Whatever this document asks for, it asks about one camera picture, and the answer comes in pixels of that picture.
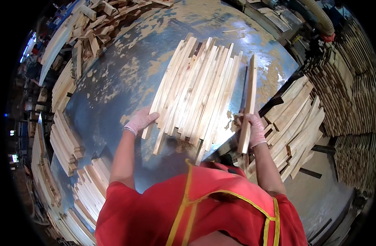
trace red apron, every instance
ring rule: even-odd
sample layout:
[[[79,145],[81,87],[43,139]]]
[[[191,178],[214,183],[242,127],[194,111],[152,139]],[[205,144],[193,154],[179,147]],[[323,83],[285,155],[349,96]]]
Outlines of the red apron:
[[[192,166],[188,159],[185,161],[189,166],[189,172],[184,197],[169,233],[166,246],[188,244],[198,203],[214,193],[242,199],[263,213],[266,216],[264,246],[278,246],[280,218],[278,203],[275,198],[259,186],[246,182],[245,177],[230,174],[223,170],[214,172],[214,169]],[[223,167],[218,165],[218,163],[215,165],[220,169],[228,169],[224,165],[222,165]]]

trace ducting hose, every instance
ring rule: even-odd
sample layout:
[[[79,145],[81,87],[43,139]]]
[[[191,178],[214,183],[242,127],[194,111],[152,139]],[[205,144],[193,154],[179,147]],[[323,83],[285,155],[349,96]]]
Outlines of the ducting hose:
[[[318,18],[319,24],[321,24],[322,32],[327,36],[331,36],[334,33],[334,26],[327,14],[319,7],[314,0],[300,0],[303,2],[309,10]]]

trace glove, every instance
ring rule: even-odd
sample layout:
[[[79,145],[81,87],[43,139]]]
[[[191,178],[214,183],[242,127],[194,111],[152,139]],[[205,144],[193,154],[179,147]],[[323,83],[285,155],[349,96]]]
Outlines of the glove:
[[[146,128],[151,122],[159,118],[158,112],[153,112],[152,114],[148,114],[150,112],[150,106],[145,107],[134,114],[128,123],[126,123],[124,129],[129,129],[131,132],[137,136],[137,133],[144,128]]]
[[[249,148],[253,148],[260,143],[267,143],[266,138],[264,137],[264,127],[260,118],[252,114],[246,114],[248,122],[251,124],[251,136],[249,138]]]

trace hand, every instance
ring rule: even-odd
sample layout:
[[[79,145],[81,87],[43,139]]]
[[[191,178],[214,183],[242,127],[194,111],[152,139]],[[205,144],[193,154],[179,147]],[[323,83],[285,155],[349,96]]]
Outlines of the hand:
[[[255,114],[246,114],[245,117],[248,119],[248,122],[251,124],[251,136],[249,138],[249,148],[253,148],[260,143],[267,143],[266,138],[264,137],[264,127],[260,120],[258,112]]]
[[[152,114],[148,114],[150,112],[150,106],[147,106],[134,114],[128,123],[126,123],[124,128],[128,128],[131,130],[135,136],[137,133],[144,128],[146,128],[151,122],[159,118],[158,112],[153,112]]]

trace red shirt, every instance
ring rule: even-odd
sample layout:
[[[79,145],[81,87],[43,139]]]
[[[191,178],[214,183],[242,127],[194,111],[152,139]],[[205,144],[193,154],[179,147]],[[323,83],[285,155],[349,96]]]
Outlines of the red shirt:
[[[186,177],[183,174],[155,184],[143,194],[112,182],[96,224],[97,244],[165,245],[182,201]],[[283,194],[275,198],[280,214],[279,245],[307,245],[295,207]],[[263,213],[244,200],[219,202],[208,198],[198,204],[189,242],[223,231],[241,244],[263,245],[265,219]]]

